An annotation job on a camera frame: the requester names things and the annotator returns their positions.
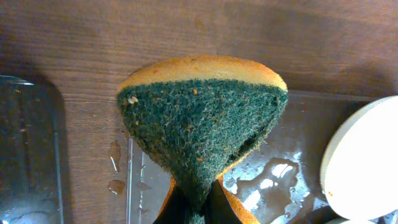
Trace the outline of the black sponge tray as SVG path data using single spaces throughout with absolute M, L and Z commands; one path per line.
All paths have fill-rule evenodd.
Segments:
M 55 90 L 1 76 L 1 223 L 63 223 Z

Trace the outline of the dark brown serving tray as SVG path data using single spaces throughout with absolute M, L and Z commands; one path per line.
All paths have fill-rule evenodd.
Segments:
M 320 93 L 288 93 L 284 112 L 258 149 L 223 176 L 223 187 L 256 223 L 326 223 L 342 218 L 320 185 L 326 147 L 338 128 L 379 99 Z M 128 223 L 153 223 L 170 188 L 170 174 L 130 137 Z

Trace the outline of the pink plate with sauce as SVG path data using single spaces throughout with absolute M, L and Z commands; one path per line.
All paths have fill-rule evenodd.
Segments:
M 323 155 L 320 185 L 331 209 L 349 220 L 397 210 L 397 97 L 373 101 L 335 132 Z

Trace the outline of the light grey plate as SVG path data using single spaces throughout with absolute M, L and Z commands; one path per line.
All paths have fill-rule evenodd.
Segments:
M 375 224 L 369 220 L 349 220 L 345 218 L 336 218 L 326 222 L 325 224 Z

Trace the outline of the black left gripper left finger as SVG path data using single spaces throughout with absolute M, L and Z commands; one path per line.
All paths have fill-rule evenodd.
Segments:
M 153 224 L 189 224 L 190 204 L 180 187 L 171 191 L 165 207 Z

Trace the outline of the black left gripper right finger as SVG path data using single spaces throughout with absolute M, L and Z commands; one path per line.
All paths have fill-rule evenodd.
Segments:
M 212 183 L 206 198 L 205 224 L 242 224 L 231 208 L 218 180 Z

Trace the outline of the yellow green scrub sponge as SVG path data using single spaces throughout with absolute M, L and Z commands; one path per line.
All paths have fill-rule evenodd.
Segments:
M 123 123 L 142 151 L 168 172 L 205 223 L 205 202 L 218 180 L 242 223 L 257 218 L 223 187 L 224 174 L 259 148 L 285 110 L 281 76 L 251 60 L 196 55 L 149 65 L 119 86 Z

